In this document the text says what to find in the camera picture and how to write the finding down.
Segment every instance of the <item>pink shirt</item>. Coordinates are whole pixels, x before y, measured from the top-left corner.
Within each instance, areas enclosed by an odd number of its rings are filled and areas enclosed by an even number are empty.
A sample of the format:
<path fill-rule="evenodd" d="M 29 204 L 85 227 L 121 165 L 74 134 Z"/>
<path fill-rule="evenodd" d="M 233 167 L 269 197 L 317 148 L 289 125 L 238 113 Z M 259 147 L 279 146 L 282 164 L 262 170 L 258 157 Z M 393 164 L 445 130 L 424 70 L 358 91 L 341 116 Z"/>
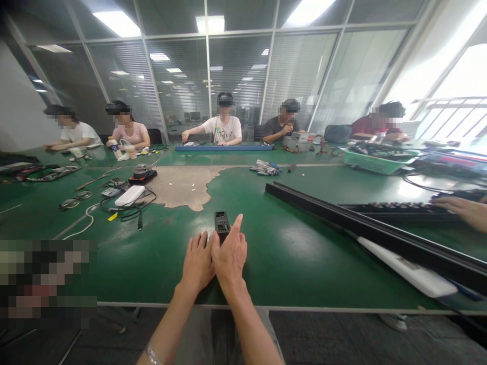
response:
<path fill-rule="evenodd" d="M 118 143 L 121 144 L 120 139 L 124 139 L 130 144 L 137 144 L 144 142 L 143 133 L 147 132 L 147 128 L 142 123 L 133 123 L 133 134 L 131 136 L 127 135 L 125 128 L 119 125 L 117 128 L 113 130 L 112 137 L 117 140 Z"/>

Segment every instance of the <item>white shirt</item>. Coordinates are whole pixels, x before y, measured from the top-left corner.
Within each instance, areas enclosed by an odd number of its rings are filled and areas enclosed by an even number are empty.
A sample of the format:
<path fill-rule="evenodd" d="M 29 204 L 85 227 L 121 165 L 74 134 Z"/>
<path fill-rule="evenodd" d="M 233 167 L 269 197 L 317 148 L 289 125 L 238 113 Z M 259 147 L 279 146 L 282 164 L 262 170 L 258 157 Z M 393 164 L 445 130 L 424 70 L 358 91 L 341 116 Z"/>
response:
<path fill-rule="evenodd" d="M 83 138 L 90 138 L 90 144 L 101 144 L 101 139 L 93 127 L 83 122 L 79 122 L 74 129 L 63 128 L 61 132 L 61 139 L 68 140 L 69 142 L 78 142 Z"/>
<path fill-rule="evenodd" d="M 226 125 L 220 117 L 213 117 L 203 123 L 203 128 L 206 133 L 215 135 L 214 143 L 230 142 L 242 137 L 242 126 L 237 117 L 230 117 Z"/>

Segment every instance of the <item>pixelated area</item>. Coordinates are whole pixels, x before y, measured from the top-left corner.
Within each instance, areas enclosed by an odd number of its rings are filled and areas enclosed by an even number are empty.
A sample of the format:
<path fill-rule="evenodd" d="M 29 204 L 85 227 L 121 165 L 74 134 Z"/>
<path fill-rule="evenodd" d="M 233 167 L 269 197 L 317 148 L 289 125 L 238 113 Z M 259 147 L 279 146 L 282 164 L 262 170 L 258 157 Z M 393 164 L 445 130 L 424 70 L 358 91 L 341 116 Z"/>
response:
<path fill-rule="evenodd" d="M 96 317 L 94 241 L 0 241 L 4 328 L 88 328 Z"/>

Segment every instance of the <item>bracelet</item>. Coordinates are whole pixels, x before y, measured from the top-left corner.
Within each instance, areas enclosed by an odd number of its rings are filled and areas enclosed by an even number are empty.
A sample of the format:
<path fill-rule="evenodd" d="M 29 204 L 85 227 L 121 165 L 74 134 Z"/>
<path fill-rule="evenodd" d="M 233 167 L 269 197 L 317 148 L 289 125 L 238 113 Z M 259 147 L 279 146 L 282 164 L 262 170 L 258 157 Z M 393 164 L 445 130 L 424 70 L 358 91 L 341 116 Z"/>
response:
<path fill-rule="evenodd" d="M 164 365 L 163 363 L 161 363 L 157 359 L 156 354 L 152 350 L 152 346 L 151 346 L 151 343 L 150 342 L 147 344 L 146 354 L 147 354 L 147 357 L 149 358 L 150 362 L 153 363 L 154 365 Z"/>

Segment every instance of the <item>green workbench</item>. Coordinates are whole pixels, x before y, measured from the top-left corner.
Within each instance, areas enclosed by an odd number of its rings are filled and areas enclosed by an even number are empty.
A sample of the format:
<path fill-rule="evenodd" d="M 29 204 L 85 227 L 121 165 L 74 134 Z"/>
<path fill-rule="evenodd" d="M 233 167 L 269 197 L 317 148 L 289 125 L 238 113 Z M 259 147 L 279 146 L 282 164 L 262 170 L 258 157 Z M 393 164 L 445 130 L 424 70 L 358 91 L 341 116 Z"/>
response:
<path fill-rule="evenodd" d="M 46 163 L 70 164 L 68 157 L 41 149 L 24 153 Z M 93 226 L 75 237 L 97 241 L 98 252 L 96 257 L 92 255 L 89 282 L 75 279 L 73 295 L 86 295 L 90 288 L 96 288 L 99 305 L 167 305 L 181 278 L 189 237 L 204 230 L 211 232 L 214 212 L 224 210 L 231 221 L 239 213 L 244 216 L 242 231 L 248 242 L 248 258 L 243 274 L 255 305 L 283 310 L 448 313 L 435 300 L 371 258 L 349 236 L 265 193 L 265 184 L 276 180 L 332 203 L 429 200 L 431 192 L 407 184 L 400 177 L 352 170 L 343 165 L 342 157 L 317 156 L 311 152 L 295 155 L 281 149 L 188 153 L 176 152 L 172 147 L 168 152 L 122 162 L 117 162 L 113 153 L 104 148 L 89 154 L 93 159 L 81 161 L 82 170 L 59 180 L 0 186 L 0 211 L 22 204 L 3 214 L 0 239 L 61 239 L 81 230 L 89 223 L 88 218 L 82 219 L 85 209 L 101 200 L 101 182 L 115 176 L 129 178 L 137 163 L 232 168 L 222 170 L 207 185 L 211 199 L 203 211 L 152 204 L 144 212 L 141 232 L 137 230 L 137 219 L 109 222 L 109 214 L 96 209 L 92 213 Z M 249 170 L 257 159 L 280 165 L 295 163 L 298 167 L 292 173 L 283 169 L 280 176 L 258 176 Z M 74 209 L 58 209 L 59 203 L 76 194 L 73 192 L 76 187 L 116 166 L 122 169 L 87 187 L 93 197 Z M 443 183 L 447 181 L 426 177 L 422 180 L 425 185 Z M 487 261 L 481 235 L 468 227 L 401 228 Z M 466 313 L 487 314 L 485 302 L 474 302 L 461 294 L 445 301 Z M 201 293 L 197 303 L 226 304 L 216 280 Z"/>

